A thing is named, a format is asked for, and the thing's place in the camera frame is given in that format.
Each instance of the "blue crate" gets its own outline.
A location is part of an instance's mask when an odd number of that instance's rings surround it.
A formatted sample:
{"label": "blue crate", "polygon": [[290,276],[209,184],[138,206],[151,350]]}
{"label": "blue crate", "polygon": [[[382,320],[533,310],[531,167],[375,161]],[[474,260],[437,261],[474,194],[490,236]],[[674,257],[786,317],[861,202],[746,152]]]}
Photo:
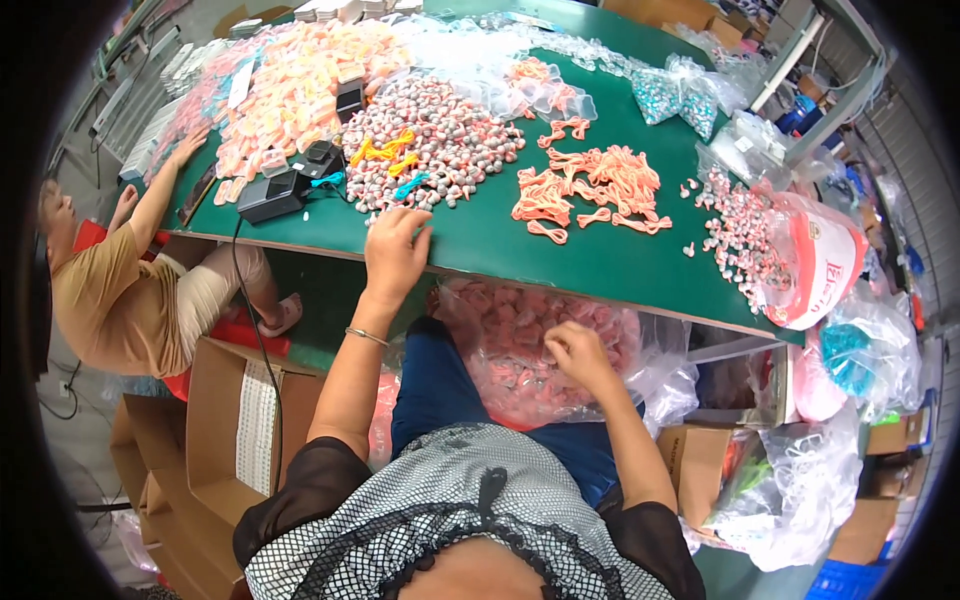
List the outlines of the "blue crate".
{"label": "blue crate", "polygon": [[862,600],[883,577],[886,566],[863,566],[826,561],[810,586],[806,600]]}

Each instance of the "blue cord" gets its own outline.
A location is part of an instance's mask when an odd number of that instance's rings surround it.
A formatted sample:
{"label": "blue cord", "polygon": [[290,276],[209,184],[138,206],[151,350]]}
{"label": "blue cord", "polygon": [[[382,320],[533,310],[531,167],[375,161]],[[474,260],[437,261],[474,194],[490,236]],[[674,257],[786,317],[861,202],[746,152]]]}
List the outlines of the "blue cord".
{"label": "blue cord", "polygon": [[341,183],[343,183],[343,181],[344,181],[344,172],[337,171],[333,175],[327,175],[324,178],[310,181],[310,185],[312,185],[313,187],[320,187],[324,183],[329,183],[330,185],[340,185]]}
{"label": "blue cord", "polygon": [[404,183],[396,189],[396,192],[394,192],[394,198],[396,200],[406,200],[407,196],[410,195],[410,192],[412,192],[415,187],[422,185],[424,180],[426,180],[426,174],[417,173],[417,175],[409,183]]}

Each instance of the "hair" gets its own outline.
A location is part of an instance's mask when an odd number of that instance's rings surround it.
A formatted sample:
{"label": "hair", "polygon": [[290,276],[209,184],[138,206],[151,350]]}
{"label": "hair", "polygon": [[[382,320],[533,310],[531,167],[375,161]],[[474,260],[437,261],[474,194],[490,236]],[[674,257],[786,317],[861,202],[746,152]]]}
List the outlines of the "hair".
{"label": "hair", "polygon": [[60,185],[54,180],[46,180],[40,186],[39,205],[36,212],[36,225],[40,233],[50,233],[50,215],[54,211],[54,202],[60,197]]}

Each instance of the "white paper card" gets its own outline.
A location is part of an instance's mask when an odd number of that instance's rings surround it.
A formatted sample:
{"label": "white paper card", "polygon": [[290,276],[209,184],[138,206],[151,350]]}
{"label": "white paper card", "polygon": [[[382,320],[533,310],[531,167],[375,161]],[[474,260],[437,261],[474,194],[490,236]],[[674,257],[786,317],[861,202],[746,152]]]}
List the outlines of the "white paper card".
{"label": "white paper card", "polygon": [[[276,384],[282,385],[283,372],[274,368]],[[273,487],[271,465],[274,456],[274,420],[276,391],[267,365],[248,360],[240,387],[240,420],[237,422],[237,479],[263,495]]]}
{"label": "white paper card", "polygon": [[230,96],[227,98],[227,108],[237,108],[240,103],[247,99],[247,93],[250,91],[250,77],[253,75],[253,61],[250,60],[237,71],[233,76],[233,84],[230,86]]}
{"label": "white paper card", "polygon": [[736,146],[736,149],[740,152],[747,152],[754,147],[754,142],[750,141],[747,137],[741,137],[733,142],[733,145]]}

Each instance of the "bracelet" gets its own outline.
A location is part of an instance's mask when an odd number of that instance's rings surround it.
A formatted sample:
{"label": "bracelet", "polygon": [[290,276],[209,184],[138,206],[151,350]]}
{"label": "bracelet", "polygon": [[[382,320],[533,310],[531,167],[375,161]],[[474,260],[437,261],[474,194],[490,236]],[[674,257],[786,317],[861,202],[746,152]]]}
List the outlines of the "bracelet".
{"label": "bracelet", "polygon": [[353,327],[347,327],[346,329],[344,329],[344,331],[345,331],[346,333],[352,333],[353,335],[359,335],[359,336],[362,337],[362,338],[367,338],[367,339],[370,339],[370,340],[374,340],[375,342],[377,342],[380,346],[382,346],[382,347],[384,347],[384,348],[389,348],[389,347],[390,347],[390,342],[387,342],[386,340],[381,340],[381,339],[378,338],[378,337],[372,336],[371,334],[367,333],[367,332],[364,331],[363,329],[354,329]]}

